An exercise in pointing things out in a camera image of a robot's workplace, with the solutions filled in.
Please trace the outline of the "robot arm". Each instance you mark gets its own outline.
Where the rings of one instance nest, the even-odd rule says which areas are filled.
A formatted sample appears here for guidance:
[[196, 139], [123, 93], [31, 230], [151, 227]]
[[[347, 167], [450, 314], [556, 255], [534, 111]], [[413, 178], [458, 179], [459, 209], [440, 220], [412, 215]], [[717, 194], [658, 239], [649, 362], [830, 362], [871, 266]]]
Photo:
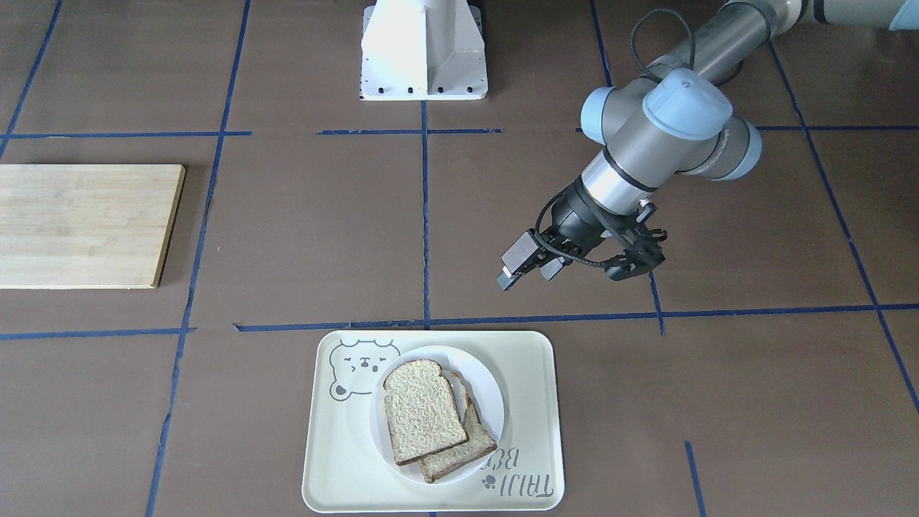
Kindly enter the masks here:
[[761, 157], [760, 132], [735, 115], [718, 82], [779, 34], [800, 23], [917, 29], [915, 1], [728, 1], [666, 55], [639, 63], [624, 88], [598, 88], [581, 112], [597, 156], [541, 210], [541, 220], [502, 256], [502, 290], [538, 269], [553, 279], [581, 263], [614, 281], [664, 261], [662, 229], [650, 229], [650, 196], [677, 174], [730, 181]]

